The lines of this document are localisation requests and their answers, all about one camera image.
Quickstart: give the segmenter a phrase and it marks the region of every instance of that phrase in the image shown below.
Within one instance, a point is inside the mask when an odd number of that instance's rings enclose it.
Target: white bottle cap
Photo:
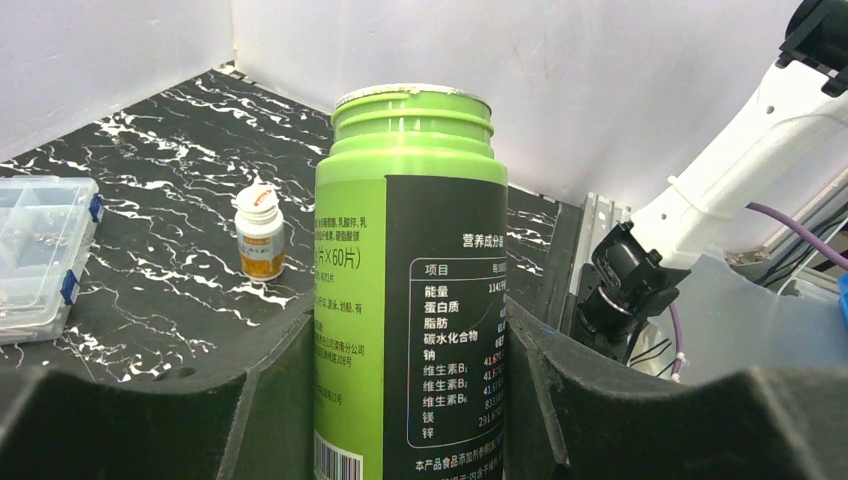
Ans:
[[[251,185],[236,196],[236,207],[242,213],[265,213],[277,207],[279,199],[271,185]]]

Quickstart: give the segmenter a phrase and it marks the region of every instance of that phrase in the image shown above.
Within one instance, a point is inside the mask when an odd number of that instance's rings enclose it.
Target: white wall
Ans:
[[[0,161],[232,59],[229,0],[0,0]]]
[[[639,207],[750,96],[799,3],[233,0],[233,23],[237,68],[296,100],[330,111],[373,84],[464,88],[492,104],[513,182]],[[840,140],[760,200],[797,211],[848,163]],[[776,228],[743,213],[719,243],[757,245]]]

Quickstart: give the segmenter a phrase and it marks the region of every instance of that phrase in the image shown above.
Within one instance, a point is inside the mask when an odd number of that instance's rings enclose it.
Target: bottle neck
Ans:
[[[247,220],[248,222],[250,222],[254,225],[265,225],[265,224],[273,222],[274,219],[277,218],[277,213],[279,211],[280,210],[276,207],[269,208],[268,210],[265,210],[264,212],[250,212],[250,213],[248,213],[248,212],[243,212],[243,211],[239,210],[239,215],[241,215],[242,218],[244,218],[245,220]]]

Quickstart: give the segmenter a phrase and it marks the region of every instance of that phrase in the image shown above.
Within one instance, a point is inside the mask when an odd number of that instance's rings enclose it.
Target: clear plastic box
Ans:
[[[0,179],[0,345],[62,334],[103,214],[90,178]]]

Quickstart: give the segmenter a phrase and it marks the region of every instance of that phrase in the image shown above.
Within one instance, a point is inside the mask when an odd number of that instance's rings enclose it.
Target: green bottle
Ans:
[[[507,172],[452,88],[342,98],[315,192],[315,478],[503,476]]]

